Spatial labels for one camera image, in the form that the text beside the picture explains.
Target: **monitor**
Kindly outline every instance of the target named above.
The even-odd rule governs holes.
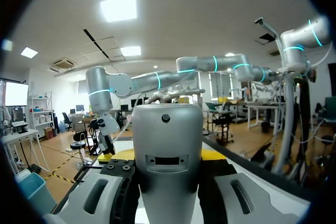
[[[12,109],[12,122],[22,122],[24,121],[23,109],[22,108],[14,108]]]
[[[5,106],[27,106],[28,85],[6,82]]]
[[[135,101],[136,101],[136,99],[132,99],[132,100],[131,100],[131,106],[132,106],[132,108],[133,108],[134,105],[135,105]],[[142,104],[142,99],[138,99],[137,105],[141,105],[141,104]]]
[[[120,105],[120,110],[127,111],[128,110],[128,105],[127,104]]]
[[[76,105],[76,111],[84,111],[84,105]]]

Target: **office chair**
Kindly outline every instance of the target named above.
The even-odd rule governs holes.
[[[223,111],[230,111],[230,106],[232,104],[230,102],[226,102],[224,104],[223,107]],[[231,137],[233,137],[233,135],[231,133],[229,133],[229,126],[232,123],[232,117],[230,116],[230,113],[225,113],[225,114],[219,114],[219,117],[217,119],[213,120],[213,123],[217,126],[221,126],[222,127],[222,135],[220,138],[217,138],[217,143],[220,145],[225,145],[227,143],[233,143],[233,140],[228,140],[229,138],[229,134],[231,135]]]
[[[69,131],[69,129],[72,128],[72,122],[69,120],[69,117],[68,117],[67,113],[63,112],[62,114],[63,114],[63,116],[64,116],[64,123],[66,123],[66,124],[69,125],[69,126],[66,127],[65,129]]]

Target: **stool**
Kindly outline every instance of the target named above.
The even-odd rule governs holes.
[[[78,132],[75,135],[73,135],[73,139],[76,142],[73,142],[72,144],[70,144],[71,149],[79,150],[79,156],[80,156],[81,162],[76,164],[76,169],[77,170],[80,170],[83,167],[83,165],[91,165],[92,164],[91,161],[87,161],[83,158],[83,155],[82,155],[82,152],[81,152],[81,149],[85,148],[85,146],[86,146],[85,140],[82,140],[82,139],[85,139],[85,137],[86,137],[85,132]]]

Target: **screw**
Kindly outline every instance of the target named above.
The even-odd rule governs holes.
[[[124,166],[122,167],[122,169],[123,169],[123,170],[129,170],[129,169],[131,169],[131,166],[129,166],[129,165],[124,165]]]

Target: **gray plastic cover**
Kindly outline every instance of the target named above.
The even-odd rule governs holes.
[[[223,197],[229,224],[298,221],[296,215],[282,214],[273,207],[269,194],[243,173],[215,177],[215,180]]]

